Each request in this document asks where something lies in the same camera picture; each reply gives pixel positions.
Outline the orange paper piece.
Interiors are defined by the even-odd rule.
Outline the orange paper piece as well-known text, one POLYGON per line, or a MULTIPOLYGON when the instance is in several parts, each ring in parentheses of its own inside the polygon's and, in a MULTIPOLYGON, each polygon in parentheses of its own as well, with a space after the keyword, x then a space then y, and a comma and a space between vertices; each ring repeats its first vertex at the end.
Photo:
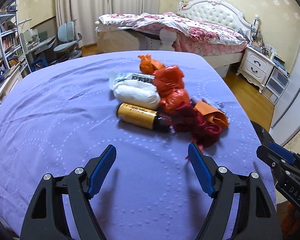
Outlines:
POLYGON ((229 127, 229 122, 226 114, 216 109, 208 103, 198 101, 194 108, 205 118, 206 121, 213 124, 218 124, 221 129, 229 127))

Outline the yellow spray can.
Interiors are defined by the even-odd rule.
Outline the yellow spray can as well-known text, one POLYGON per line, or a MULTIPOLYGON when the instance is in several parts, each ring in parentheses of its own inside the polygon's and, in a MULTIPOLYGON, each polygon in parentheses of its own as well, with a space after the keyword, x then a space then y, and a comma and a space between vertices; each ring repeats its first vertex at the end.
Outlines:
POLYGON ((117 108, 116 115, 121 121, 152 131, 168 133, 171 130, 170 118, 151 109, 121 103, 117 108))

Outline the dark red wrapper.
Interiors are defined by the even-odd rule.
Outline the dark red wrapper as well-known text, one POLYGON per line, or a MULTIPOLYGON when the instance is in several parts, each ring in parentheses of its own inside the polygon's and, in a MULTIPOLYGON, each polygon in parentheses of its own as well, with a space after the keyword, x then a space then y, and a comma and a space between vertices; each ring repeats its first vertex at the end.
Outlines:
POLYGON ((176 132, 189 133, 191 142, 204 150, 220 140, 222 127, 209 122, 199 111, 187 104, 178 107, 171 116, 171 125, 176 132))

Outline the orange plastic bag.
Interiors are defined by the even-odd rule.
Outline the orange plastic bag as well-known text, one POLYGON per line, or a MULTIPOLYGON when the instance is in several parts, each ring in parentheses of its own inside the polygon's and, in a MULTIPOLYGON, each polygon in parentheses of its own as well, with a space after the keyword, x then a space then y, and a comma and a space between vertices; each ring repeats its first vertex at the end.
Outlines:
POLYGON ((162 62, 153 59, 149 54, 139 55, 138 58, 141 60, 139 67, 143 74, 153 75, 156 70, 165 68, 162 62))

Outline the light blue desk chair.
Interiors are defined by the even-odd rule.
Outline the light blue desk chair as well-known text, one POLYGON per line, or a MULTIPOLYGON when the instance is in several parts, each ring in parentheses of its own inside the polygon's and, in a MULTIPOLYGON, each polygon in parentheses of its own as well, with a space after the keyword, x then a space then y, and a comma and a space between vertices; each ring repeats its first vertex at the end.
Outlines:
POLYGON ((57 55, 56 63, 77 59, 82 56, 82 51, 77 49, 79 41, 82 40, 81 33, 75 33, 76 20, 62 24, 58 28, 58 41, 60 44, 53 51, 57 55))

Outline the beige curtains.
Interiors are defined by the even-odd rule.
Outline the beige curtains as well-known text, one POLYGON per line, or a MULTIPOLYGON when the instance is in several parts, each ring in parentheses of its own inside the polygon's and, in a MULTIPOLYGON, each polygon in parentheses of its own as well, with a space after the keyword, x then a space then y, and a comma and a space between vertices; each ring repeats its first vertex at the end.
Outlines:
POLYGON ((96 43, 95 22, 104 14, 157 14, 160 0, 56 0, 57 25, 75 21, 83 36, 79 46, 96 43))

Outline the white sliding wardrobe door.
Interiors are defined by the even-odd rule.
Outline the white sliding wardrobe door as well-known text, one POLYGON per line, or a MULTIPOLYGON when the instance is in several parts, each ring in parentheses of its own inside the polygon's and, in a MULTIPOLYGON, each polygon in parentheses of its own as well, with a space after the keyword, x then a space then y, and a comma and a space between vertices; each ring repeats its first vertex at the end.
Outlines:
POLYGON ((274 108, 270 135, 285 146, 300 131, 300 46, 289 84, 274 108))

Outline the white bookshelf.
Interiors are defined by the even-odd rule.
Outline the white bookshelf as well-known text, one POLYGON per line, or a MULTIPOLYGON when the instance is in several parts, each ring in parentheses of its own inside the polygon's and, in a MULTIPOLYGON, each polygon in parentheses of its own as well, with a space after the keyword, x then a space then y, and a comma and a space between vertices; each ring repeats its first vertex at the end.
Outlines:
POLYGON ((0 67, 4 71, 18 67, 22 77, 31 72, 21 45, 17 0, 6 0, 0 8, 0 67))

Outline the white bed frame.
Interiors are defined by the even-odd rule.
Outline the white bed frame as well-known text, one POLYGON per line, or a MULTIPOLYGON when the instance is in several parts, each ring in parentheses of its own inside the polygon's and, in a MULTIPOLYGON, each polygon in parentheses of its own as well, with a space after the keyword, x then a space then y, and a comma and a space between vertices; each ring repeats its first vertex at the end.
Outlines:
POLYGON ((203 57, 221 77, 242 60, 253 25, 225 0, 179 0, 163 14, 105 14, 95 22, 98 51, 163 50, 203 57))

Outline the white tissue wad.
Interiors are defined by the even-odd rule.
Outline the white tissue wad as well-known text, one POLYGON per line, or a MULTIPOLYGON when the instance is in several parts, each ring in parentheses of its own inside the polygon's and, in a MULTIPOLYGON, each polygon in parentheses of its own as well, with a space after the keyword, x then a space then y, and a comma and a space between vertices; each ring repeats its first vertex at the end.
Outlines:
POLYGON ((119 102, 151 110, 157 109, 161 100, 154 85, 136 80, 116 83, 113 87, 113 93, 119 102))

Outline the white printed wrapper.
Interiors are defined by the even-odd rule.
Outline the white printed wrapper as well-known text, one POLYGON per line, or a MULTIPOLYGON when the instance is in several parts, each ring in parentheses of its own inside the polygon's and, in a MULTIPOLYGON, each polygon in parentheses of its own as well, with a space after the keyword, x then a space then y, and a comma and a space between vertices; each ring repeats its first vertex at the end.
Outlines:
POLYGON ((114 89, 114 86, 122 81, 136 80, 144 83, 154 84, 154 76, 142 73, 115 73, 109 74, 109 88, 114 89))

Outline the white nightstand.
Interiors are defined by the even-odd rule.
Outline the white nightstand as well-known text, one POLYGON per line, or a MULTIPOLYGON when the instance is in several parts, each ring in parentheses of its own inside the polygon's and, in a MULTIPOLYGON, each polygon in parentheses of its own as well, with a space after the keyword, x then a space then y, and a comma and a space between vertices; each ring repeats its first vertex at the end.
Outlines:
POLYGON ((242 75, 249 83, 257 86, 261 94, 274 67, 275 63, 269 57, 247 46, 236 75, 242 75))

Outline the red plastic bag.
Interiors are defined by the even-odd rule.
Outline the red plastic bag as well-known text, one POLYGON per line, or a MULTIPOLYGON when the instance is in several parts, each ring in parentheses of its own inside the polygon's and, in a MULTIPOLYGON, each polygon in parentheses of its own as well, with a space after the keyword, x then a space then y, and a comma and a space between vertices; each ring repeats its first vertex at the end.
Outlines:
POLYGON ((154 72, 154 85, 161 98, 160 107, 168 114, 175 115, 180 106, 190 104, 183 77, 184 74, 177 65, 154 72))

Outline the black lined trash bin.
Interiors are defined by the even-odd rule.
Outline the black lined trash bin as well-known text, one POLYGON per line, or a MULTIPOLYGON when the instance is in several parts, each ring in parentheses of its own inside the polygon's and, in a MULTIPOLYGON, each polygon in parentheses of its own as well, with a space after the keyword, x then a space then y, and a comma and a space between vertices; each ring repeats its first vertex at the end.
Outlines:
POLYGON ((263 128, 260 124, 254 122, 253 120, 251 120, 250 122, 262 145, 269 147, 271 143, 275 142, 273 137, 268 133, 268 131, 265 128, 263 128))

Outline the floral pink quilt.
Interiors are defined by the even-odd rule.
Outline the floral pink quilt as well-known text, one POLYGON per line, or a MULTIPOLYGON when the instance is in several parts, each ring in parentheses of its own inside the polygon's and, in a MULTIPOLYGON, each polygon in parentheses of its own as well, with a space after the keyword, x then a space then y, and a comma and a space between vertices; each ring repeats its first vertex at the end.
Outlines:
POLYGON ((172 47, 175 51, 200 56, 219 56, 240 53, 248 45, 246 39, 235 30, 222 25, 192 20, 172 12, 164 14, 105 14, 98 18, 102 30, 132 29, 158 35, 162 29, 176 33, 172 47))

